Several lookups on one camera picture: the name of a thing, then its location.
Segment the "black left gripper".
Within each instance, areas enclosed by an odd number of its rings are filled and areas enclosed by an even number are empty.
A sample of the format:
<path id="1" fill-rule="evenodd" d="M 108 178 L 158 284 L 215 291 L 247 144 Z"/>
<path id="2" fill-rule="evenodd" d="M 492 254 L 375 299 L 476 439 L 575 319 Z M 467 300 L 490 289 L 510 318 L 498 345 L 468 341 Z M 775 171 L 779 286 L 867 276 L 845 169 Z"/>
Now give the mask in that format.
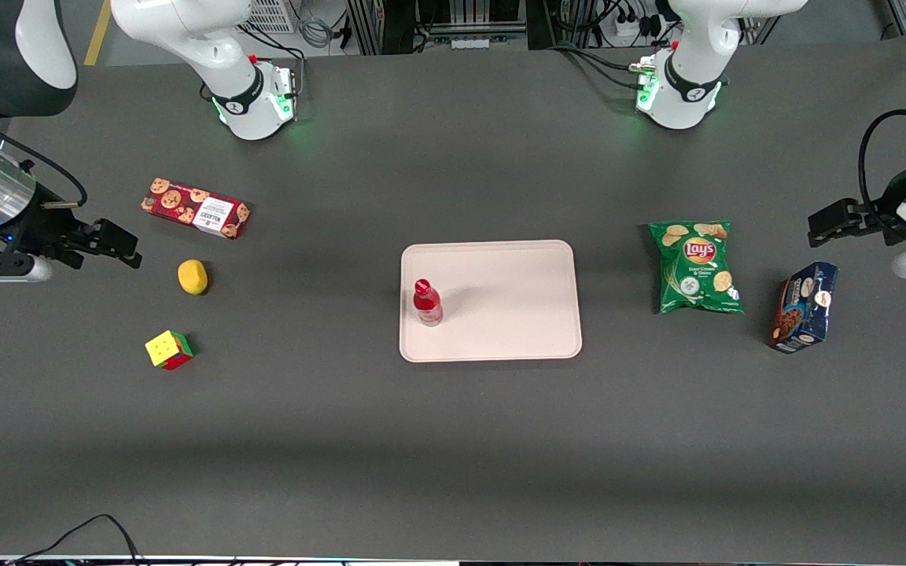
<path id="1" fill-rule="evenodd" d="M 899 214 L 906 200 L 906 169 L 888 182 L 884 193 L 870 198 L 867 173 L 860 168 L 860 199 L 842 198 L 808 217 L 808 246 L 818 248 L 843 237 L 883 233 L 885 241 L 906 241 L 906 221 Z"/>

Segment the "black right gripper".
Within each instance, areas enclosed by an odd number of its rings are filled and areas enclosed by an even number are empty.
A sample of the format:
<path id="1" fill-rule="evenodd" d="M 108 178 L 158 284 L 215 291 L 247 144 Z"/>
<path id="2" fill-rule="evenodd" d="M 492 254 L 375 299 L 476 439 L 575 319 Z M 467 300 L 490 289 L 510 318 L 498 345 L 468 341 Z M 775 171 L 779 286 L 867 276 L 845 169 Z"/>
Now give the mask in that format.
<path id="1" fill-rule="evenodd" d="M 80 270 L 85 255 L 101 255 L 139 269 L 136 236 L 108 219 L 80 222 L 72 209 L 47 208 L 61 198 L 41 183 L 27 208 L 0 226 L 0 272 L 32 272 L 36 260 L 48 260 Z"/>

